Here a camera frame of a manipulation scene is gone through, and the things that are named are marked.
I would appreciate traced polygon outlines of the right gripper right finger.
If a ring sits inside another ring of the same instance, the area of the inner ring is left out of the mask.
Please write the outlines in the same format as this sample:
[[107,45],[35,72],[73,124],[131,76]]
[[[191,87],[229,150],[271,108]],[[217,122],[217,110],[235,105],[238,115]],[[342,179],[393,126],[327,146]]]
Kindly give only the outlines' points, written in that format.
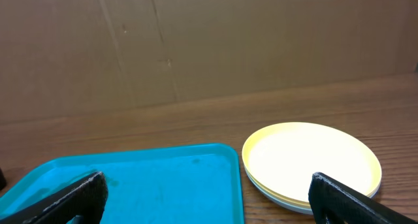
[[312,175],[308,200],[316,224],[417,224],[321,172]]

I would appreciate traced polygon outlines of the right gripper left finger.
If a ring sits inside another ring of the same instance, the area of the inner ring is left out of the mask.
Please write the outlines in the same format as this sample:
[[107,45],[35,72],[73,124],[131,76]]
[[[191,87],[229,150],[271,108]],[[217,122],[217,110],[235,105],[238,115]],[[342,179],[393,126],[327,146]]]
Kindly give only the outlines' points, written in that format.
[[94,172],[7,216],[1,220],[1,224],[99,224],[107,198],[105,175],[103,172]]

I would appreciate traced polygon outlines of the green plate top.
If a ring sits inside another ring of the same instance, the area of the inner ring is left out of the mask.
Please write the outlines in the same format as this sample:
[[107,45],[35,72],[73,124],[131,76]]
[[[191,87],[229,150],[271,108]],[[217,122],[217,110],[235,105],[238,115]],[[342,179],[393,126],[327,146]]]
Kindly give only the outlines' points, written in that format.
[[[307,202],[291,199],[289,197],[276,194],[271,189],[267,188],[265,185],[257,181],[246,167],[244,167],[244,169],[253,185],[255,185],[265,196],[267,196],[276,204],[279,204],[284,208],[304,214],[311,212],[311,207]],[[366,194],[368,198],[373,198],[378,193],[381,185],[382,176],[383,174],[380,166],[372,169],[372,183],[370,185],[370,191]]]

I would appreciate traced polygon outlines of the green plate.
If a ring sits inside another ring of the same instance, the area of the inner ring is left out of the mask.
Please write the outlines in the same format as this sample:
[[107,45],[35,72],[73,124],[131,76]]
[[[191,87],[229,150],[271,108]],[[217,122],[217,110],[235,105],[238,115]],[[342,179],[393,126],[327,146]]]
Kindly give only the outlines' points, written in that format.
[[376,168],[380,162],[359,139],[332,127],[278,123],[250,135],[242,147],[246,168]]
[[[276,194],[271,189],[267,188],[265,185],[257,181],[246,167],[244,167],[244,169],[253,185],[255,185],[265,196],[267,196],[276,204],[279,204],[284,208],[304,214],[311,212],[311,207],[307,202],[291,199],[289,197]],[[382,176],[383,174],[380,166],[372,169],[372,183],[370,185],[370,191],[366,194],[368,198],[373,198],[378,193],[381,185]]]

